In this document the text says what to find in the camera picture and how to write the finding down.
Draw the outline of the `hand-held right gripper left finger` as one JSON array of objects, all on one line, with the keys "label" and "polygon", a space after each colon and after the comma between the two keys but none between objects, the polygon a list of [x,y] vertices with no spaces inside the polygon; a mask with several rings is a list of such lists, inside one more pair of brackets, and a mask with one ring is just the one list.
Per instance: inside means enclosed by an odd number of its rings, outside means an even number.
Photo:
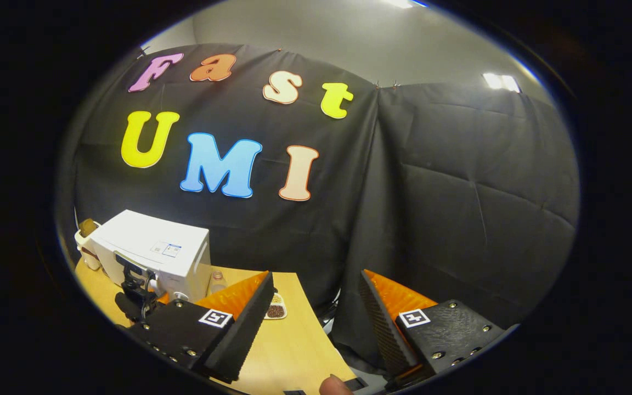
[{"label": "hand-held right gripper left finger", "polygon": [[273,273],[261,272],[198,302],[175,298],[133,323],[128,333],[176,365],[231,384],[239,379],[273,296]]}]

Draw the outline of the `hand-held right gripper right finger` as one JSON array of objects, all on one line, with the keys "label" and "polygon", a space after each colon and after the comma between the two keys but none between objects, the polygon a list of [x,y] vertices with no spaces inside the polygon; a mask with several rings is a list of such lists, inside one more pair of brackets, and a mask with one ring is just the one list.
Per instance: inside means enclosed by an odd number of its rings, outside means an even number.
[{"label": "hand-held right gripper right finger", "polygon": [[359,277],[359,295],[389,376],[388,392],[447,374],[516,329],[502,328],[455,298],[434,302],[366,269]]}]

